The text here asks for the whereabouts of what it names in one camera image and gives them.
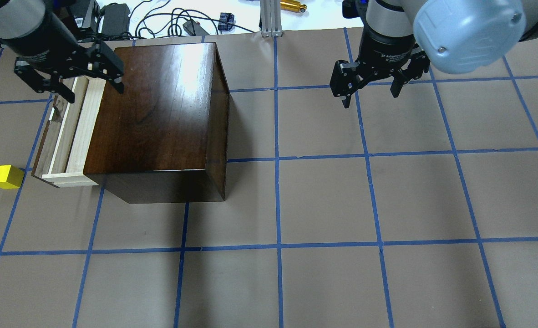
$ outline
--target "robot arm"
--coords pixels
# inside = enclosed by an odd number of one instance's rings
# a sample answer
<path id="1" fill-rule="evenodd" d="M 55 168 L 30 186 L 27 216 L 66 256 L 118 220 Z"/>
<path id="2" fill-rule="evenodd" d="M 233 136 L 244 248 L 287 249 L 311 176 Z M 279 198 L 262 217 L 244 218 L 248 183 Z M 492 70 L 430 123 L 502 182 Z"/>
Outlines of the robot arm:
<path id="1" fill-rule="evenodd" d="M 16 75 L 38 93 L 56 92 L 74 102 L 61 79 L 80 75 L 105 79 L 123 93 L 121 59 L 101 40 L 80 46 L 42 0 L 0 0 L 0 41 L 19 55 Z"/>
<path id="2" fill-rule="evenodd" d="M 391 93 L 398 97 L 431 62 L 446 73 L 471 72 L 538 37 L 538 0 L 344 0 L 342 6 L 344 17 L 364 23 L 358 58 L 338 60 L 330 80 L 345 108 L 372 81 L 394 77 Z"/>

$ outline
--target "metal post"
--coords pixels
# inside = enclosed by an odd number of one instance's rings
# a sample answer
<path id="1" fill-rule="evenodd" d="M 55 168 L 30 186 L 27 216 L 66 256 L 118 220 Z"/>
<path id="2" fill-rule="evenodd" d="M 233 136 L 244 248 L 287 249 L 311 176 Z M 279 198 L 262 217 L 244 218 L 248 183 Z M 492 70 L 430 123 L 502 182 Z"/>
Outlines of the metal post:
<path id="1" fill-rule="evenodd" d="M 283 35 L 280 0 L 261 0 L 261 35 L 263 37 Z"/>

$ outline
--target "wood grain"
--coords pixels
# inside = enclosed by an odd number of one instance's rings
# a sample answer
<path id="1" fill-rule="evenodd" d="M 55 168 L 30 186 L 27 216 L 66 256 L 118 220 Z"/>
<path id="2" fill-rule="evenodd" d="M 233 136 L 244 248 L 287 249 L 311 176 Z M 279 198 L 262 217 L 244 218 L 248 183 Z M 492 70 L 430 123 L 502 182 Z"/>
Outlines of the wood grain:
<path id="1" fill-rule="evenodd" d="M 221 201 L 229 93 L 216 45 L 118 48 L 83 173 L 128 203 Z"/>

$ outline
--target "blue tape grid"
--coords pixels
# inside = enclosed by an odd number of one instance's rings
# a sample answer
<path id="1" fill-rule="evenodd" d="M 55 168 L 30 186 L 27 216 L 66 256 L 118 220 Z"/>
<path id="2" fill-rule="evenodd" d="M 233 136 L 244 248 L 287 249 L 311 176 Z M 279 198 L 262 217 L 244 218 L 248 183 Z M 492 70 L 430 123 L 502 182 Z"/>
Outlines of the blue tape grid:
<path id="1" fill-rule="evenodd" d="M 429 73 L 431 75 L 431 82 L 433 83 L 433 89 L 435 90 L 435 95 L 437 96 L 439 109 L 441 110 L 441 116 L 442 116 L 443 122 L 445 124 L 445 129 L 447 131 L 447 136 L 449 137 L 449 143 L 451 144 L 451 147 L 452 147 L 452 153 L 453 153 L 453 157 L 454 157 L 455 162 L 456 162 L 457 171 L 459 172 L 459 177 L 460 177 L 460 180 L 461 180 L 461 186 L 463 187 L 463 192 L 464 192 L 464 195 L 465 195 L 465 201 L 467 202 L 467 208 L 469 209 L 469 216 L 471 217 L 471 222 L 473 224 L 473 230 L 475 231 L 475 238 L 476 238 L 477 245 L 479 246 L 479 253 L 481 255 L 482 262 L 483 262 L 483 268 L 484 268 L 485 273 L 486 273 L 487 284 L 489 285 L 489 289 L 490 289 L 490 292 L 492 294 L 492 300 L 493 300 L 493 303 L 494 303 L 494 307 L 496 309 L 497 319 L 498 319 L 498 321 L 500 323 L 500 327 L 505 328 L 506 324 L 504 323 L 504 317 L 502 316 L 502 310 L 500 309 L 500 303 L 499 303 L 498 298 L 497 298 L 496 288 L 494 287 L 492 274 L 491 274 L 491 272 L 489 270 L 489 264 L 487 263 L 487 257 L 486 257 L 485 249 L 483 248 L 483 241 L 482 241 L 481 235 L 479 233 L 479 228 L 477 226 L 477 220 L 475 219 L 475 212 L 473 211 L 473 205 L 471 204 L 471 198 L 469 197 L 469 191 L 467 189 L 467 183 L 465 182 L 465 176 L 464 176 L 463 170 L 461 168 L 461 162 L 459 160 L 459 155 L 458 155 L 458 152 L 457 152 L 457 148 L 456 148 L 455 142 L 453 140 L 453 135 L 452 135 L 452 132 L 451 132 L 451 128 L 449 126 L 449 122 L 447 120 L 447 115 L 445 113 L 445 108 L 444 108 L 442 100 L 441 100 L 441 95 L 439 94 L 439 89 L 437 87 L 437 82 L 435 81 L 435 74 L 433 73 L 433 69 L 429 69 Z"/>
<path id="2" fill-rule="evenodd" d="M 30 168 L 30 163 L 32 162 L 32 157 L 34 156 L 34 150 L 36 149 L 36 144 L 38 143 L 38 138 L 40 137 L 40 134 L 41 134 L 41 131 L 42 131 L 42 126 L 44 125 L 46 115 L 48 114 L 49 107 L 50 107 L 51 102 L 52 102 L 51 100 L 52 100 L 52 95 L 50 95 L 48 97 L 48 99 L 46 100 L 45 110 L 44 110 L 44 112 L 42 114 L 41 121 L 40 121 L 40 123 L 38 125 L 38 130 L 36 131 L 36 136 L 34 137 L 34 141 L 32 142 L 32 148 L 30 149 L 30 153 L 28 154 L 28 160 L 27 160 L 27 163 L 26 163 L 27 168 Z M 17 207 L 18 202 L 20 200 L 20 195 L 22 194 L 22 190 L 24 188 L 24 181 L 26 180 L 26 177 L 27 177 L 27 175 L 24 175 L 23 180 L 22 180 L 22 184 L 20 185 L 20 188 L 18 189 L 18 191 L 16 193 L 15 201 L 14 201 L 14 203 L 12 205 L 12 210 L 10 211 L 10 216 L 8 218 L 8 222 L 6 223 L 6 227 L 5 227 L 4 233 L 2 235 L 2 239 L 0 241 L 0 257 L 2 256 L 2 250 L 4 248 L 6 238 L 8 237 L 8 232 L 10 231 L 10 226 L 12 224 L 12 220 L 13 220 L 14 214 L 16 212 L 16 207 Z"/>
<path id="3" fill-rule="evenodd" d="M 348 55 L 350 58 L 350 61 L 352 61 L 352 52 L 350 49 L 350 40 L 348 39 L 348 33 L 347 29 L 344 29 L 344 34 L 346 38 L 346 46 L 348 48 Z M 207 247 L 186 247 L 186 234 L 188 231 L 188 209 L 189 204 L 186 204 L 185 211 L 184 211 L 184 223 L 183 223 L 183 231 L 182 231 L 182 246 L 181 247 L 165 247 L 165 248 L 154 248 L 154 249 L 92 249 L 94 236 L 96 233 L 96 227 L 98 223 L 98 218 L 101 211 L 101 204 L 104 194 L 104 189 L 102 188 L 100 191 L 100 196 L 98 199 L 98 204 L 96 208 L 96 217 L 94 219 L 91 236 L 89 240 L 89 246 L 86 250 L 66 250 L 66 251 L 2 251 L 5 239 L 7 238 L 7 234 L 10 230 L 10 226 L 13 220 L 13 216 L 15 214 L 15 210 L 17 207 L 17 204 L 20 199 L 20 195 L 22 192 L 22 187 L 20 187 L 17 191 L 17 195 L 15 197 L 15 201 L 13 203 L 12 210 L 10 212 L 9 220 L 7 222 L 7 225 L 5 227 L 5 232 L 3 234 L 2 240 L 0 242 L 0 258 L 2 256 L 35 256 L 35 255 L 86 255 L 86 261 L 84 265 L 84 270 L 82 272 L 81 276 L 81 284 L 79 288 L 79 293 L 77 297 L 77 303 L 76 308 L 74 311 L 73 316 L 73 326 L 77 326 L 77 320 L 78 320 L 78 312 L 80 310 L 81 306 L 81 299 L 82 299 L 82 293 L 84 291 L 84 285 L 86 280 L 86 272 L 88 270 L 88 266 L 90 263 L 90 257 L 92 254 L 122 254 L 122 253 L 161 253 L 161 252 L 179 252 L 180 253 L 180 263 L 179 263 L 179 271 L 178 271 L 178 292 L 176 295 L 176 307 L 175 307 L 175 320 L 174 320 L 174 327 L 178 326 L 179 322 L 179 313 L 180 313 L 180 299 L 181 299 L 181 291 L 182 291 L 182 278 L 183 278 L 183 265 L 184 265 L 184 254 L 186 252 L 193 252 L 193 251 L 236 251 L 236 250 L 245 250 L 245 249 L 276 249 L 277 250 L 277 263 L 278 263 L 278 288 L 279 288 L 279 326 L 282 328 L 284 326 L 284 317 L 283 317 L 283 283 L 282 283 L 282 261 L 281 261 L 281 250 L 283 248 L 289 249 L 289 248 L 317 248 L 317 247 L 378 247 L 379 248 L 379 255 L 380 255 L 380 263 L 381 263 L 381 273 L 383 276 L 383 287 L 384 287 L 384 294 L 387 304 L 387 312 L 388 312 L 388 320 L 389 320 L 389 326 L 391 328 L 394 328 L 394 322 L 392 319 L 392 307 L 391 307 L 391 301 L 390 301 L 390 293 L 388 291 L 388 280 L 386 277 L 386 266 L 384 263 L 384 252 L 383 248 L 384 246 L 406 246 L 406 245 L 452 245 L 452 244 L 473 244 L 477 243 L 479 245 L 479 249 L 482 256 L 482 262 L 486 271 L 487 280 L 490 287 L 490 292 L 492 293 L 494 306 L 496 308 L 496 314 L 498 316 L 498 320 L 500 322 L 500 326 L 503 328 L 505 327 L 505 322 L 502 317 L 502 312 L 500 310 L 496 291 L 493 285 L 493 280 L 490 275 L 489 271 L 489 265 L 487 263 L 485 251 L 483 249 L 484 243 L 502 243 L 502 242 L 523 242 L 523 241 L 538 241 L 538 236 L 536 237 L 503 237 L 503 238 L 481 238 L 481 235 L 479 233 L 479 229 L 477 228 L 477 222 L 475 220 L 475 215 L 473 213 L 473 207 L 471 204 L 471 199 L 469 198 L 469 193 L 467 191 L 467 185 L 465 183 L 465 177 L 463 175 L 461 164 L 458 158 L 458 154 L 481 154 L 481 153 L 490 153 L 490 152 L 529 152 L 529 151 L 538 151 L 538 147 L 533 148 L 510 148 L 510 149 L 469 149 L 469 150 L 458 150 L 455 147 L 452 134 L 450 131 L 450 127 L 448 125 L 448 120 L 444 111 L 444 107 L 442 106 L 442 101 L 440 94 L 438 93 L 438 83 L 450 83 L 450 82 L 474 82 L 474 81 L 512 81 L 514 88 L 518 94 L 519 100 L 522 103 L 522 106 L 525 110 L 525 113 L 533 127 L 534 133 L 537 136 L 538 139 L 538 129 L 535 124 L 535 121 L 533 120 L 533 117 L 529 111 L 529 108 L 522 96 L 522 93 L 518 87 L 517 80 L 519 79 L 538 79 L 538 75 L 534 76 L 528 76 L 528 77 L 515 77 L 511 71 L 510 65 L 508 64 L 508 61 L 506 58 L 503 59 L 504 64 L 506 65 L 506 69 L 508 70 L 508 73 L 510 76 L 508 77 L 487 77 L 487 78 L 474 78 L 474 79 L 435 79 L 435 76 L 433 72 L 431 71 L 431 80 L 429 81 L 413 81 L 412 83 L 432 83 L 433 87 L 436 92 L 437 100 L 440 105 L 440 109 L 442 112 L 442 118 L 444 120 L 444 123 L 446 125 L 446 130 L 448 133 L 448 137 L 450 139 L 450 144 L 452 146 L 451 150 L 444 150 L 444 151 L 426 151 L 426 152 L 387 152 L 387 153 L 376 153 L 371 154 L 367 151 L 367 143 L 364 135 L 364 127 L 362 122 L 362 115 L 361 115 L 361 109 L 360 109 L 360 100 L 358 94 L 356 94 L 356 106 L 357 106 L 357 112 L 358 112 L 358 118 L 359 118 L 359 125 L 360 125 L 360 134 L 362 138 L 363 148 L 364 148 L 364 154 L 344 154 L 344 155 L 321 155 L 321 156 L 302 156 L 302 157 L 295 157 L 295 156 L 286 156 L 281 157 L 279 156 L 279 131 L 278 131 L 278 91 L 280 90 L 296 90 L 296 89 L 325 89 L 328 88 L 328 85 L 310 85 L 310 86 L 300 86 L 300 87 L 279 87 L 278 86 L 278 69 L 277 69 L 277 38 L 274 38 L 274 74 L 275 74 L 275 80 L 274 80 L 274 86 L 273 87 L 265 87 L 265 88 L 253 88 L 253 89 L 236 89 L 232 90 L 231 92 L 256 92 L 256 91 L 274 91 L 274 100 L 275 100 L 275 157 L 274 158 L 239 158 L 239 159 L 230 159 L 228 162 L 234 163 L 234 162 L 260 162 L 260 161 L 274 161 L 275 162 L 275 195 L 276 195 L 276 213 L 277 213 L 277 243 L 276 244 L 262 244 L 262 245 L 233 245 L 233 246 L 207 246 Z M 390 85 L 390 82 L 375 82 L 370 83 L 369 85 Z M 30 163 L 32 162 L 32 157 L 34 156 L 34 150 L 36 148 L 36 144 L 38 142 L 38 138 L 40 137 L 42 126 L 44 125 L 44 119 L 46 118 L 46 115 L 49 110 L 49 105 L 51 103 L 51 97 L 48 99 L 32 99 L 32 100 L 12 100 L 12 101 L 5 101 L 0 102 L 0 104 L 18 104 L 18 103 L 44 103 L 46 102 L 46 108 L 44 111 L 44 115 L 41 119 L 38 131 L 36 133 L 36 138 L 33 142 L 33 146 L 30 150 L 30 154 L 27 161 L 27 169 L 26 171 L 32 170 L 30 168 Z M 372 184 L 372 178 L 371 178 L 371 169 L 370 169 L 370 160 L 371 157 L 377 157 L 377 156 L 417 156 L 417 155 L 440 155 L 440 154 L 452 154 L 454 155 L 454 159 L 456 160 L 456 165 L 458 168 L 458 172 L 460 174 L 460 179 L 462 183 L 462 188 L 464 189 L 465 198 L 467 200 L 467 206 L 469 208 L 469 212 L 471 215 L 471 220 L 473 223 L 473 227 L 475 229 L 476 238 L 475 239 L 445 239 L 445 240 L 423 240 L 423 241 L 383 241 L 380 231 L 380 224 L 378 220 L 378 214 L 377 214 L 377 207 L 376 207 L 376 196 L 375 196 L 375 189 Z M 377 241 L 348 241 L 348 242 L 337 242 L 337 243 L 282 243 L 281 242 L 281 210 L 280 210 L 280 200 L 279 200 L 279 162 L 281 160 L 307 160 L 307 159 L 327 159 L 327 158 L 365 158 L 365 165 L 367 170 L 367 176 L 369 180 L 369 188 L 371 191 L 371 202 L 373 204 L 373 211 L 375 215 L 375 226 L 376 226 L 376 233 L 377 233 Z"/>
<path id="4" fill-rule="evenodd" d="M 344 27 L 344 37 L 346 38 L 346 48 L 348 49 L 348 58 L 350 59 L 350 62 L 354 62 L 354 58 L 352 56 L 352 49 L 350 47 L 350 38 L 348 37 L 348 29 L 346 29 L 346 27 Z M 362 109 L 360 107 L 360 97 L 358 93 L 355 93 L 355 99 L 356 99 L 356 111 L 358 115 L 358 124 L 360 126 L 360 137 L 362 139 L 362 148 L 364 149 L 364 154 L 362 155 L 365 158 L 366 174 L 368 177 L 369 192 L 371 194 L 372 211 L 373 211 L 373 215 L 375 219 L 376 242 L 379 247 L 380 271 L 382 274 L 384 299 L 386 302 L 386 311 L 387 311 L 387 316 L 388 316 L 388 326 L 390 328 L 394 328 L 394 319 L 392 317 L 392 304 L 390 302 L 390 291 L 388 289 L 388 277 L 386 274 L 386 261 L 384 260 L 384 242 L 382 239 L 382 232 L 380 230 L 378 207 L 376 205 L 375 186 L 372 181 L 371 160 L 370 160 L 370 155 L 368 152 L 368 145 L 366 143 L 366 137 L 364 133 L 364 124 L 362 121 Z"/>

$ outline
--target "table surface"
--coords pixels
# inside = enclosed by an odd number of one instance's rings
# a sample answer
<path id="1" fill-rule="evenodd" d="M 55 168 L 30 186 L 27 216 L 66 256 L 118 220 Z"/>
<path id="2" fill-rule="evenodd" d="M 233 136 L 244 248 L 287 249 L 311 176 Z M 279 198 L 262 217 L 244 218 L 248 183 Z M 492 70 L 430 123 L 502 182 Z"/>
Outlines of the table surface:
<path id="1" fill-rule="evenodd" d="M 538 326 L 538 40 L 344 109 L 327 83 L 360 34 L 110 43 L 217 43 L 227 200 L 130 205 L 27 174 L 0 190 L 0 327 Z M 0 164 L 29 169 L 49 98 L 14 58 Z"/>

